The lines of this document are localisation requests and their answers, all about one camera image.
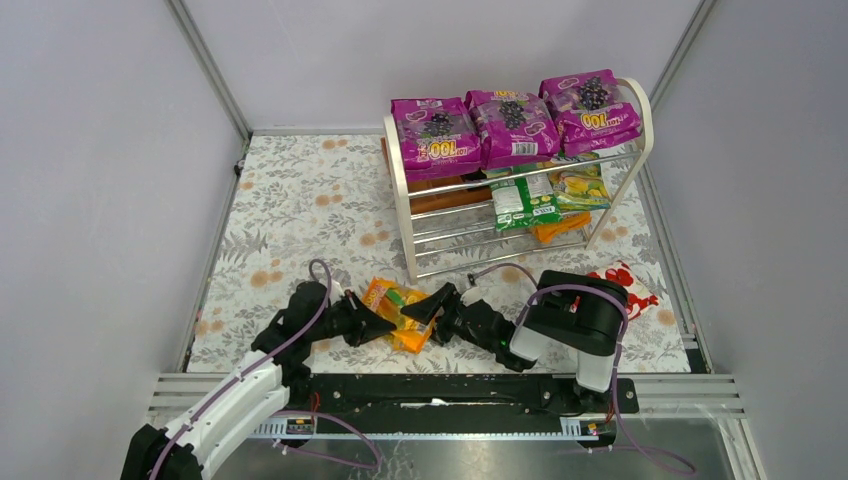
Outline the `orange mango candy bag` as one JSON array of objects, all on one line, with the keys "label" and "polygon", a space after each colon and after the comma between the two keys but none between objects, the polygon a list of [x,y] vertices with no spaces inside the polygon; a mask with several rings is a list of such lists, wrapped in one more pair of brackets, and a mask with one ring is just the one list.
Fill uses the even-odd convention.
[{"label": "orange mango candy bag", "polygon": [[371,311],[395,326],[392,332],[384,336],[394,350],[419,354],[431,336],[433,322],[422,324],[402,314],[401,309],[427,297],[427,293],[392,280],[374,277],[365,291],[363,302]]}]

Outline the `green candy bag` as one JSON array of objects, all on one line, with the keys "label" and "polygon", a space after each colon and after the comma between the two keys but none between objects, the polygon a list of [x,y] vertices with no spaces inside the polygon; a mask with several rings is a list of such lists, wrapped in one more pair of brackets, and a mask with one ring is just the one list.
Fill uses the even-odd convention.
[{"label": "green candy bag", "polygon": [[498,232],[557,223],[561,209],[543,163],[487,170]]}]

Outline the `purple candy bag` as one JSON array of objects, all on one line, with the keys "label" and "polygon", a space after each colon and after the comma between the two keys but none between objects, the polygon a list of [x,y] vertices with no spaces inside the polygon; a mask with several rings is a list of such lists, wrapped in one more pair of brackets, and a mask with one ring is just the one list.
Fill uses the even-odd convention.
[{"label": "purple candy bag", "polygon": [[393,99],[391,114],[407,180],[461,176],[482,168],[481,140],[461,98]]},{"label": "purple candy bag", "polygon": [[610,69],[545,79],[539,94],[567,157],[611,148],[640,134],[641,118],[621,99]]},{"label": "purple candy bag", "polygon": [[533,163],[559,153],[560,134],[538,96],[470,90],[464,104],[480,138],[485,170]]}]

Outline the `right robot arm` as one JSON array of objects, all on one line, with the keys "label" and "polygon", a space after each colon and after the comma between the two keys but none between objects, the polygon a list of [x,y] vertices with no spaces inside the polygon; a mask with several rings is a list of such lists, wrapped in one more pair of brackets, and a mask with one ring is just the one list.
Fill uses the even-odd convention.
[{"label": "right robot arm", "polygon": [[454,337],[492,353],[497,363],[523,372],[535,366],[545,347],[560,344],[577,351],[577,384],[610,390],[629,319],[627,290],[609,280],[545,270],[536,291],[514,321],[471,290],[448,283],[423,300],[401,308],[420,323],[431,323],[438,344]]}]

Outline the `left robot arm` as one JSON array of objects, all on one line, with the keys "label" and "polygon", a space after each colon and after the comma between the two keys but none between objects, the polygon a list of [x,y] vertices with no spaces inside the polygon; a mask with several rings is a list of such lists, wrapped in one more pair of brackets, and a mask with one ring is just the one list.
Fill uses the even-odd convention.
[{"label": "left robot arm", "polygon": [[261,423],[309,397],[313,343],[340,336],[358,347],[395,328],[349,290],[300,283],[212,391],[164,427],[146,424],[133,435],[121,478],[213,478]]}]

